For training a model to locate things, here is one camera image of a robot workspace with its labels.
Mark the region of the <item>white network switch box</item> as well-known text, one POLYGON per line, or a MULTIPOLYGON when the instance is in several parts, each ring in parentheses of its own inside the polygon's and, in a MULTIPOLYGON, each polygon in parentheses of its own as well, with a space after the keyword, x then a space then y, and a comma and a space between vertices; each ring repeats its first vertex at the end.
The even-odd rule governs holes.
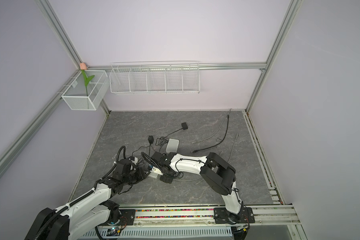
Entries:
POLYGON ((169 139, 166 147, 166 153, 177 153, 180 141, 177 139, 169 139))

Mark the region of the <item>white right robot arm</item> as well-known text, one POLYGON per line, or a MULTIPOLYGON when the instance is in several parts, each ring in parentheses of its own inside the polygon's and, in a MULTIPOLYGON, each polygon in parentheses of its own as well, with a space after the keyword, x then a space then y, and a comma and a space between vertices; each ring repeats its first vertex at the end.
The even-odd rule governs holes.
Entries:
POLYGON ((171 184, 174 179, 183 177, 184 173, 201 176, 201 178, 220 194, 225 203, 225 218, 215 216, 227 224, 237 224, 242 219, 243 201, 236 186, 236 169, 216 153, 207 156, 192 157, 177 153, 161 154, 155 152, 151 157, 141 153, 150 168, 151 174, 160 176, 160 181, 171 184))

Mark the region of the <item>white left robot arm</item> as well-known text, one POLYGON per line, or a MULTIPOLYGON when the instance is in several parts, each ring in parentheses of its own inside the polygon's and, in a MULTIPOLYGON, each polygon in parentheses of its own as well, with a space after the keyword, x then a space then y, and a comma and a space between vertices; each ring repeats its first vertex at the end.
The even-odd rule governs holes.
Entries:
POLYGON ((126 157, 121 146, 112 168, 85 194, 56 209, 40 211, 26 235, 27 240, 77 240, 89 230, 121 219, 119 204, 111 201, 146 178, 145 171, 126 157))

